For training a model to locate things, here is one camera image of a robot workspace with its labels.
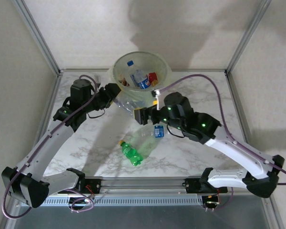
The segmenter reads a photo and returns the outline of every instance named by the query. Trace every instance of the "black bracket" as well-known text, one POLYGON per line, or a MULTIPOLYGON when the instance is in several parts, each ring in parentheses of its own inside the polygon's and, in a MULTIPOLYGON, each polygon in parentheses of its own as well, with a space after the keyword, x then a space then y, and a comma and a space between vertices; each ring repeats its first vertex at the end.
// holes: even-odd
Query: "black bracket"
POLYGON ((186 178, 182 184, 185 187, 186 193, 227 193, 227 187, 215 188, 210 185, 200 182, 200 178, 186 178))
MULTIPOLYGON (((6 167, 2 172, 2 179, 6 187, 16 175, 17 168, 6 167)), ((32 208, 39 207, 47 198, 49 193, 49 183, 36 181, 32 174, 20 174, 9 189, 9 195, 32 208)))
POLYGON ((214 209, 219 204, 218 195, 203 196, 202 203, 204 204, 205 207, 214 209))
POLYGON ((99 194, 101 190, 101 184, 102 184, 101 179, 86 178, 83 193, 90 193, 90 190, 87 188, 88 186, 94 194, 99 194))

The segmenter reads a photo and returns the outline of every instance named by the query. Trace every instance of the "white wall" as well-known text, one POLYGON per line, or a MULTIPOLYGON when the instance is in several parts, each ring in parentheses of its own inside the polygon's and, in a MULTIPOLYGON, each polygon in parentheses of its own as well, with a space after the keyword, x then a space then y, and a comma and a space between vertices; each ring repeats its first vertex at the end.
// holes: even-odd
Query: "white wall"
POLYGON ((30 151, 54 79, 11 0, 0 0, 0 204, 1 172, 30 151))
MULTIPOLYGON (((286 0, 273 0, 233 71, 250 128, 250 143, 285 158, 286 0)), ((282 173, 280 182, 286 182, 282 173)), ((275 191, 286 228, 286 186, 275 191)))
POLYGON ((151 51, 171 68, 226 68, 260 0, 25 0, 61 68, 151 51))

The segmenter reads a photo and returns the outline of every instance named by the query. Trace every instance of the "plastic bottle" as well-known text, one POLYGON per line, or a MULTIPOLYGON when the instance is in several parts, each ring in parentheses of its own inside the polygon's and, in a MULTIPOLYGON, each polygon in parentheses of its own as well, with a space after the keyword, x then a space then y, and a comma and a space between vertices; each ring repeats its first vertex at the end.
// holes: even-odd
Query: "plastic bottle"
POLYGON ((127 62, 127 65, 129 66, 129 75, 133 80, 134 85, 141 89, 146 89, 151 85, 148 81, 147 75, 134 65, 133 61, 127 62))
POLYGON ((155 138, 164 137, 166 135, 166 128, 164 128, 162 125, 146 125, 148 128, 141 128, 137 132, 140 136, 153 136, 155 138))
POLYGON ((130 160, 133 166, 141 164, 143 157, 137 152, 136 149, 132 148, 130 144, 121 140, 119 145, 122 147, 123 154, 130 160))
POLYGON ((146 107, 146 104, 143 101, 133 101, 125 93, 119 93, 118 96, 114 99, 114 103, 119 107, 125 109, 131 117, 133 117, 133 111, 136 108, 146 107))

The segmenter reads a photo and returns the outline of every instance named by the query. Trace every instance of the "green plastic bottle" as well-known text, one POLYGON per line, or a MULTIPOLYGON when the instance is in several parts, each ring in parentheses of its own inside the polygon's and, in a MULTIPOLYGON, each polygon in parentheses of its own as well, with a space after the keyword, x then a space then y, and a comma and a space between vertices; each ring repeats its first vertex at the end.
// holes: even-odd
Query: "green plastic bottle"
POLYGON ((141 164, 143 157, 137 152, 136 149, 132 148, 130 144, 124 142, 123 140, 121 140, 119 144, 122 147, 123 154, 130 160, 132 165, 137 166, 141 164))

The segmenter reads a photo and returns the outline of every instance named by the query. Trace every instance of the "water bottle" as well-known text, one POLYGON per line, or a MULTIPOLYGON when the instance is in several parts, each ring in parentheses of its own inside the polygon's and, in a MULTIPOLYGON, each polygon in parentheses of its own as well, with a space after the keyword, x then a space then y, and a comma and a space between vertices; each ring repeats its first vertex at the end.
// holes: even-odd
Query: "water bottle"
POLYGON ((141 89, 148 88, 151 84, 148 81, 147 75, 144 74, 142 70, 140 70, 136 65, 134 65, 133 61, 127 62, 129 66, 129 75, 137 87, 141 89))

